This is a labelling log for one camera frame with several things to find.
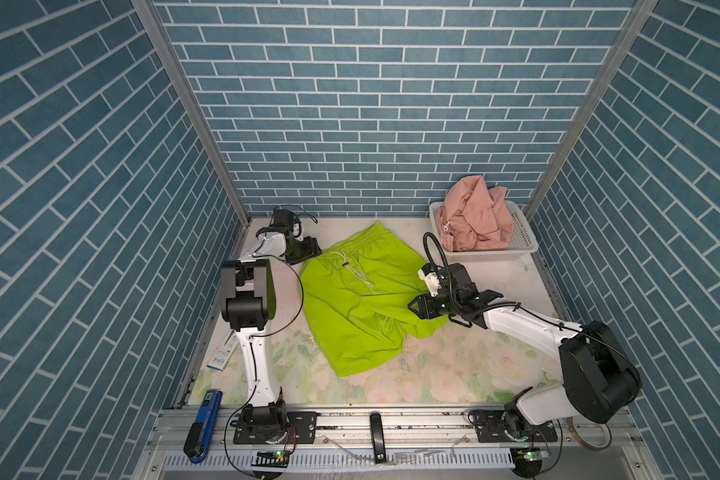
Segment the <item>lime green shorts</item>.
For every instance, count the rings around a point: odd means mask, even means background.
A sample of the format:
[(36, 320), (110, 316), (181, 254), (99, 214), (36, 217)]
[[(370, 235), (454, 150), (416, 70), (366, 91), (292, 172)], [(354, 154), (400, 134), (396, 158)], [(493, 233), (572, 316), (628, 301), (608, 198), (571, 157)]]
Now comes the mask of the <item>lime green shorts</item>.
[(409, 309), (428, 292), (418, 276), (424, 265), (380, 222), (304, 263), (305, 316), (337, 376), (372, 370), (399, 355), (408, 337), (428, 338), (449, 322)]

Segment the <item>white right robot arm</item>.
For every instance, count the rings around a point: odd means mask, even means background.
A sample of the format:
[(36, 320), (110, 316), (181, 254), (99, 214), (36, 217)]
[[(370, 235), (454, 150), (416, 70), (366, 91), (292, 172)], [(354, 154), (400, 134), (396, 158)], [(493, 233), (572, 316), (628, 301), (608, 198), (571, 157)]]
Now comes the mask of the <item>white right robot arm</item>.
[(607, 325), (554, 319), (504, 301), (493, 290), (480, 291), (461, 264), (427, 263), (418, 275), (427, 292), (408, 308), (420, 319), (446, 316), (466, 328), (516, 338), (558, 361), (558, 383), (525, 388), (504, 405), (502, 421), (509, 435), (521, 437), (533, 427), (576, 414), (605, 424), (638, 396), (640, 374)]

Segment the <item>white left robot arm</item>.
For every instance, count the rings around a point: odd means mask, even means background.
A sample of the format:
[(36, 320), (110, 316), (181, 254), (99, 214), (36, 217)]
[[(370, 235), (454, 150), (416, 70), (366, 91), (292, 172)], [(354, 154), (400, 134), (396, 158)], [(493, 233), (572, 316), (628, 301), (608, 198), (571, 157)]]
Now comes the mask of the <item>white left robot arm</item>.
[(295, 265), (321, 253), (317, 240), (303, 234), (300, 216), (278, 206), (269, 224), (256, 232), (251, 249), (221, 267), (220, 314), (240, 345), (248, 385), (240, 411), (246, 426), (287, 426), (286, 403), (268, 353), (269, 339), (283, 330), (270, 326), (277, 311), (272, 263), (294, 272)]

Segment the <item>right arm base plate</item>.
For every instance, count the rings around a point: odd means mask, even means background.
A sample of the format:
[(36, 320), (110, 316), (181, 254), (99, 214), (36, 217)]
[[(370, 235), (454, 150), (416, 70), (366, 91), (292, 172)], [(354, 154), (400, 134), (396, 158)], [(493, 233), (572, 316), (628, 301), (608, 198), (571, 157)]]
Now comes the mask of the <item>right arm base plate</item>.
[(531, 425), (519, 413), (507, 410), (470, 410), (466, 419), (480, 443), (553, 443), (559, 439), (556, 425)]

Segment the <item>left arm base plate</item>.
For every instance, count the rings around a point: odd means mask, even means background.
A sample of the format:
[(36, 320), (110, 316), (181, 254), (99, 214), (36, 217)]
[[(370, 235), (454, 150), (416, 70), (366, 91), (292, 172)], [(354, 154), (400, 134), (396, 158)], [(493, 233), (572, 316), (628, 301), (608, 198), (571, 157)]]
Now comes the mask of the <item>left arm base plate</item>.
[(235, 426), (235, 445), (282, 444), (288, 433), (288, 442), (296, 446), (313, 444), (316, 434), (317, 413), (314, 411), (288, 411), (284, 427), (256, 426), (239, 420)]

